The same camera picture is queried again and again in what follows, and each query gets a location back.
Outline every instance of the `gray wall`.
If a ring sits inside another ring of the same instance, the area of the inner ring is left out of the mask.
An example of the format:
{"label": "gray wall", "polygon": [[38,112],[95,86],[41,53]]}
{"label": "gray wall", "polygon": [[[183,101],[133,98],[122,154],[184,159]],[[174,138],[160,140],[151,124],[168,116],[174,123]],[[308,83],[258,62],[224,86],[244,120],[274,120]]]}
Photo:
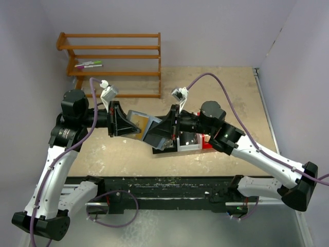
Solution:
{"label": "gray wall", "polygon": [[41,2],[57,34],[161,32],[163,66],[259,67],[296,0]]}
{"label": "gray wall", "polygon": [[[283,155],[329,173],[329,2],[298,0],[260,69]],[[317,185],[306,212],[316,246],[328,246],[328,188]]]}
{"label": "gray wall", "polygon": [[17,246],[22,231],[11,225],[11,216],[32,195],[61,98],[71,86],[56,39],[38,0],[0,2],[1,246]]}

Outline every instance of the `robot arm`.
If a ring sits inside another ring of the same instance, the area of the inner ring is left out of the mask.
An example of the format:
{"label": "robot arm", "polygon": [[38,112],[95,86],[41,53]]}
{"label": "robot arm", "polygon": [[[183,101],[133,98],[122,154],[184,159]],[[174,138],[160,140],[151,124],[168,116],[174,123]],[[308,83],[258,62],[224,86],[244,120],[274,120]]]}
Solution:
{"label": "robot arm", "polygon": [[[304,178],[295,170],[298,169],[313,177],[317,177],[317,166],[311,162],[305,165],[290,161],[259,145],[266,153],[276,159],[289,162],[294,169],[268,159],[259,153],[250,139],[240,129],[225,122],[226,112],[215,101],[206,101],[196,116],[182,109],[188,91],[174,90],[173,95],[179,101],[171,106],[168,114],[154,117],[145,113],[129,111],[125,114],[118,101],[113,101],[118,90],[102,81],[104,88],[102,101],[105,109],[98,111],[96,128],[107,128],[108,135],[125,136],[148,143],[154,148],[163,149],[170,145],[180,131],[208,134],[209,143],[218,152],[233,155],[256,165],[273,178],[251,178],[236,175],[231,184],[231,193],[238,197],[264,196],[281,199],[289,207],[305,211],[315,188],[315,183]],[[48,157],[42,176],[31,201],[24,212],[15,213],[12,223],[29,232],[29,223],[34,209],[35,196],[41,186],[41,181],[50,169],[49,163],[65,149],[72,147],[87,134],[87,128],[94,121],[94,109],[88,109],[88,100],[81,90],[71,90],[64,95],[62,113],[51,132]],[[80,148],[68,152],[51,171],[36,214],[35,234],[54,240],[61,240],[67,232],[69,217],[72,217],[86,202],[105,191],[104,180],[87,177],[74,192],[60,200],[61,192],[72,163]]]}

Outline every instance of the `pen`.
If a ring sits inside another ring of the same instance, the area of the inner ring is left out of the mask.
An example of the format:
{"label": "pen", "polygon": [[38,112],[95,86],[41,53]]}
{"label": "pen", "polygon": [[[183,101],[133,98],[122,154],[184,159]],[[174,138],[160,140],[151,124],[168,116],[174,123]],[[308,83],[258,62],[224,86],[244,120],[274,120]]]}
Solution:
{"label": "pen", "polygon": [[102,63],[102,61],[89,61],[89,62],[84,62],[84,63],[81,63],[81,64],[76,64],[74,67],[80,67],[80,66],[84,66],[84,65],[92,65],[92,64],[100,64]]}
{"label": "pen", "polygon": [[93,68],[93,67],[102,67],[102,64],[97,64],[97,65],[80,65],[77,68],[78,69],[83,69],[83,68]]}

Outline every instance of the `purple cable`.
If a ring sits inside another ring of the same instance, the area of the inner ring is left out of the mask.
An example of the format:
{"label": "purple cable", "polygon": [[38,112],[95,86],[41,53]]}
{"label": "purple cable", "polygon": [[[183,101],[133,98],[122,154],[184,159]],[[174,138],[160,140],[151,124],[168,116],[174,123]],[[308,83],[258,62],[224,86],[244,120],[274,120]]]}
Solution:
{"label": "purple cable", "polygon": [[[239,116],[237,115],[237,113],[236,113],[236,111],[234,109],[234,106],[233,106],[233,104],[232,104],[232,102],[231,102],[231,100],[230,100],[230,98],[229,98],[229,96],[227,94],[227,91],[224,88],[224,85],[222,84],[222,82],[219,80],[219,78],[216,75],[214,75],[213,73],[204,73],[204,74],[201,74],[194,81],[192,81],[191,84],[188,87],[186,87],[186,89],[189,90],[201,77],[206,76],[206,75],[212,76],[220,84],[220,86],[221,86],[221,88],[222,88],[222,90],[223,90],[223,92],[224,92],[224,94],[226,96],[226,99],[227,99],[228,103],[230,104],[230,107],[232,109],[233,114],[235,115],[237,121],[239,122],[239,124],[241,125],[241,127],[244,129],[244,131],[246,132],[246,134],[249,137],[250,141],[257,148],[257,150],[261,154],[263,154],[265,157],[269,158],[270,160],[275,161],[275,162],[277,162],[277,163],[279,163],[281,165],[284,165],[287,168],[289,168],[290,170],[293,170],[293,168],[294,168],[293,166],[291,166],[291,165],[289,165],[289,164],[287,164],[287,163],[285,163],[285,162],[283,162],[281,160],[278,160],[277,158],[272,157],[271,155],[267,154],[262,149],[260,149],[260,147],[257,145],[256,141],[252,138],[250,132],[247,130],[247,128],[245,127],[245,125],[241,122],[241,120],[240,120]],[[316,179],[316,178],[314,178],[314,177],[312,177],[312,176],[310,176],[310,175],[308,175],[308,174],[306,174],[306,173],[304,173],[304,172],[302,172],[302,171],[300,171],[298,169],[296,169],[295,172],[303,175],[304,177],[306,177],[306,178],[308,178],[308,179],[310,179],[310,180],[312,180],[314,182],[317,182],[317,183],[320,183],[320,184],[329,186],[329,183],[328,182],[321,181],[321,179],[324,179],[324,178],[329,177],[329,174],[326,174],[326,175],[322,176],[320,179]]]}
{"label": "purple cable", "polygon": [[255,206],[252,208],[252,210],[247,213],[245,216],[242,216],[242,217],[233,217],[233,219],[236,219],[236,220],[245,220],[247,218],[249,218],[255,211],[256,211],[256,208],[258,206],[258,203],[259,203],[259,197],[257,197],[257,200],[256,200],[256,204]]}
{"label": "purple cable", "polygon": [[113,191],[110,191],[110,192],[104,193],[104,194],[102,194],[102,195],[100,195],[100,196],[98,196],[98,197],[93,198],[92,201],[97,200],[97,199],[100,199],[100,198],[105,197],[105,196],[107,196],[107,195],[114,194],[114,193],[126,193],[126,194],[128,194],[129,196],[131,196],[131,197],[134,199],[134,201],[135,201],[135,203],[136,203],[136,212],[135,212],[134,217],[133,217],[130,221],[128,221],[127,223],[122,224],[122,225],[109,225],[109,224],[105,224],[105,223],[103,223],[103,222],[100,222],[100,221],[96,220],[95,218],[92,218],[92,217],[90,216],[90,214],[88,213],[88,211],[86,211],[87,216],[88,216],[88,218],[89,218],[90,220],[92,220],[92,221],[94,221],[94,222],[96,222],[96,223],[98,223],[98,224],[100,224],[100,225],[103,225],[103,226],[107,226],[107,227],[111,227],[111,228],[121,228],[121,227],[125,227],[125,226],[131,224],[131,223],[136,219],[137,214],[138,214],[138,210],[139,210],[139,209],[138,209],[138,202],[137,202],[136,197],[134,197],[134,195],[131,194],[131,193],[128,192],[128,191],[125,191],[125,190],[113,190]]}
{"label": "purple cable", "polygon": [[[97,123],[97,113],[98,113],[98,108],[97,108],[97,100],[96,100],[96,93],[95,93],[95,90],[94,90],[94,86],[93,86],[93,81],[97,81],[98,83],[101,83],[100,80],[97,80],[96,78],[93,78],[91,77],[89,82],[90,82],[90,88],[92,90],[92,95],[93,95],[93,100],[94,100],[94,122],[93,122],[93,125],[89,131],[89,133],[84,137],[82,138],[78,143],[76,143],[75,145],[73,145],[72,147],[66,149],[63,153],[61,153],[57,158],[55,158],[53,160],[53,162],[51,163],[51,165],[49,166],[50,168],[53,168],[55,166],[55,164],[64,156],[66,155],[68,152],[72,151],[73,149],[77,148],[78,146],[80,146],[85,140],[88,139],[88,137],[90,137],[90,135],[92,134],[92,132],[94,131],[95,127],[96,127],[96,123]],[[39,191],[38,193],[36,194],[36,197],[35,197],[35,208],[33,209],[32,211],[32,215],[31,215],[31,220],[30,220],[30,238],[31,238],[31,244],[32,244],[32,247],[36,247],[36,243],[35,243],[35,239],[34,239],[34,220],[35,220],[35,216],[36,216],[36,211],[37,211],[37,207],[39,205],[39,200],[40,200],[40,197],[41,197],[41,194],[42,194],[42,191],[45,187],[45,184],[47,182],[47,179],[50,175],[50,172],[52,171],[52,169],[50,170],[47,170],[42,182],[41,182],[41,185],[40,185],[40,188],[39,188]],[[49,240],[49,242],[47,243],[47,247],[50,245],[51,243],[51,239]]]}

